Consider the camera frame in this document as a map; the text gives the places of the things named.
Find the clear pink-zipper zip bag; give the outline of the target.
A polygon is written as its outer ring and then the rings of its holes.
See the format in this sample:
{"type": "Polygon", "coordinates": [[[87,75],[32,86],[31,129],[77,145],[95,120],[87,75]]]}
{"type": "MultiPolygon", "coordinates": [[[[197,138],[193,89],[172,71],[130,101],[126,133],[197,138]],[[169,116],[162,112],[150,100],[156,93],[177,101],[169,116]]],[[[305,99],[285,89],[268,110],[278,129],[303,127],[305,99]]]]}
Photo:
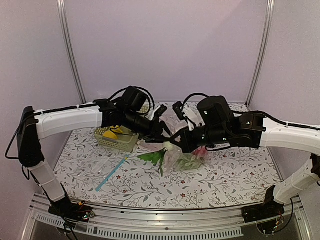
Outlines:
{"type": "MultiPolygon", "coordinates": [[[[175,134],[180,129],[186,129],[186,133],[185,133],[186,141],[182,143],[184,145],[183,153],[174,149],[172,152],[167,152],[165,154],[164,163],[163,163],[163,172],[168,173],[169,171],[185,171],[185,170],[177,169],[176,163],[177,163],[177,160],[182,157],[182,155],[190,155],[194,150],[200,147],[194,144],[191,140],[192,138],[191,134],[195,132],[196,128],[193,131],[190,131],[188,124],[184,120],[183,121],[179,120],[181,121],[181,123],[178,123],[177,120],[166,118],[165,121],[168,123],[169,129],[171,130],[172,135],[175,134]]],[[[200,167],[202,167],[208,159],[209,159],[209,152],[205,157],[203,157],[203,162],[200,167]]]]}

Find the green toy grapes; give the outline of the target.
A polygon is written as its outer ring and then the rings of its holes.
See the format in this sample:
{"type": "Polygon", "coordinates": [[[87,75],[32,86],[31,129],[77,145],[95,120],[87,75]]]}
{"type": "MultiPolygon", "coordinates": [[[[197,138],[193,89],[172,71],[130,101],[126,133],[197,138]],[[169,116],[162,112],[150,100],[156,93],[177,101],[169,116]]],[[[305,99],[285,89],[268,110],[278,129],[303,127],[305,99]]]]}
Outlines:
{"type": "Polygon", "coordinates": [[[177,160],[175,167],[181,171],[195,170],[203,164],[203,160],[203,157],[185,154],[177,160]]]}

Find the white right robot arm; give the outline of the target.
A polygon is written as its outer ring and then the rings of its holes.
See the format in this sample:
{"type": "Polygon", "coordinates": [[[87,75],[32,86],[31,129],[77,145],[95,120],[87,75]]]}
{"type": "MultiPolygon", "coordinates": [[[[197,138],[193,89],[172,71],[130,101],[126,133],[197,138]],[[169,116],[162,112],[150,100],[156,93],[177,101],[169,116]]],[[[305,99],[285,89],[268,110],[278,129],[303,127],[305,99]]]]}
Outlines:
{"type": "Polygon", "coordinates": [[[196,108],[203,124],[197,125],[189,116],[185,102],[173,105],[176,115],[191,126],[178,130],[170,142],[191,153],[198,147],[217,151],[218,145],[227,148],[265,148],[292,156],[306,157],[305,163],[292,167],[291,175],[270,187],[258,213],[269,218],[290,198],[320,180],[320,128],[279,120],[263,111],[232,110],[223,96],[206,96],[196,108]]]}

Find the yellow toy banana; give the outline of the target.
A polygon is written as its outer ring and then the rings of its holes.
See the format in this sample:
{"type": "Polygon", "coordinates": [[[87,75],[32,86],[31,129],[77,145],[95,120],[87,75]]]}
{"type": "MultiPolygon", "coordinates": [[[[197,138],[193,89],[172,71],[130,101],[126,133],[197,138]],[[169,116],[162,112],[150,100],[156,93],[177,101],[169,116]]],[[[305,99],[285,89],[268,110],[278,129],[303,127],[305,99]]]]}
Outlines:
{"type": "Polygon", "coordinates": [[[121,126],[119,125],[111,126],[109,130],[113,133],[120,134],[120,135],[124,133],[123,130],[121,129],[121,126]]]}

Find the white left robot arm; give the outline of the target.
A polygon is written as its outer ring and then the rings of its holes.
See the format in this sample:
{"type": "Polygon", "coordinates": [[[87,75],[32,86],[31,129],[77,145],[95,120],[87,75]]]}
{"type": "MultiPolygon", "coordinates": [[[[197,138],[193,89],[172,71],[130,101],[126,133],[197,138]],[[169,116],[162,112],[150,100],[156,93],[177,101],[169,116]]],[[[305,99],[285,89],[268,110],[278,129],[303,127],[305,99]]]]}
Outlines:
{"type": "Polygon", "coordinates": [[[160,113],[151,93],[139,86],[128,86],[108,98],[80,105],[48,110],[26,107],[15,133],[18,160],[55,203],[55,209],[63,217],[70,217],[74,205],[45,159],[42,142],[75,130],[121,126],[146,142],[162,143],[172,133],[160,120],[160,113]]]}

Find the yellow toy lemon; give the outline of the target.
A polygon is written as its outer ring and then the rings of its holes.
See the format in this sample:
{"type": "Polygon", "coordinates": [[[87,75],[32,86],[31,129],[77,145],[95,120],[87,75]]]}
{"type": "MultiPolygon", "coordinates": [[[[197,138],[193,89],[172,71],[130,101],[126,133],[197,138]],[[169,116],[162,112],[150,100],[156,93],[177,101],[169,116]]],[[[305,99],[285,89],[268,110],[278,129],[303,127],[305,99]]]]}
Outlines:
{"type": "Polygon", "coordinates": [[[118,135],[110,130],[107,130],[102,135],[103,138],[111,139],[111,140],[118,140],[118,135]]]}

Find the red toy apple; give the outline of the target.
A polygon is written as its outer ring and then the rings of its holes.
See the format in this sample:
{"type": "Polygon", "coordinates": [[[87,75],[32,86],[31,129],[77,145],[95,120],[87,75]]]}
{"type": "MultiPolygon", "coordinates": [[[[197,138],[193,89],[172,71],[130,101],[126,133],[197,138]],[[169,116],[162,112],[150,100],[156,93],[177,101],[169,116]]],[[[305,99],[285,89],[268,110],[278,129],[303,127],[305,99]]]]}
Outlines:
{"type": "Polygon", "coordinates": [[[204,158],[208,154],[208,151],[206,150],[205,146],[201,146],[194,150],[192,154],[196,157],[204,158]]]}

